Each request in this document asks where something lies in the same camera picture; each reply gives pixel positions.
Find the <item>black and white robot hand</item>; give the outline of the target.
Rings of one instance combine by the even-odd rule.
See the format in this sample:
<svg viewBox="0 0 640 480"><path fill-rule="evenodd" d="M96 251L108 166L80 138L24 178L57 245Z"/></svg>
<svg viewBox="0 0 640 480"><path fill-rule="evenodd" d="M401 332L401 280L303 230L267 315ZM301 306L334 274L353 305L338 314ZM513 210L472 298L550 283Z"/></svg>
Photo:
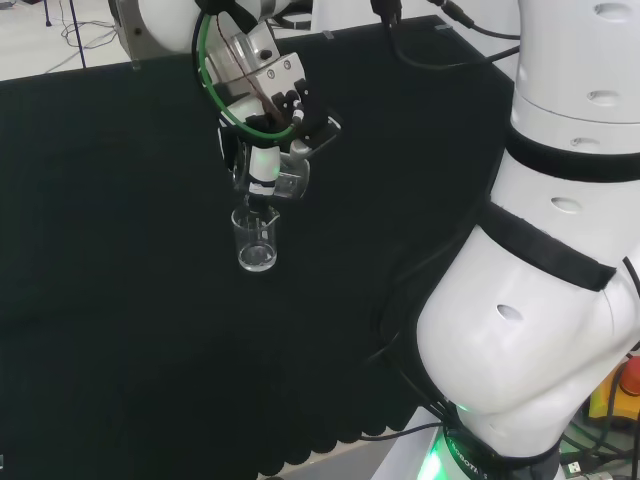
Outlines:
<svg viewBox="0 0 640 480"><path fill-rule="evenodd" d="M297 200L304 196L309 184L309 160L341 131L341 119L330 114L323 128L309 139L294 139L284 146L251 146L227 126L219 127L218 137L236 191L256 198Z"/></svg>

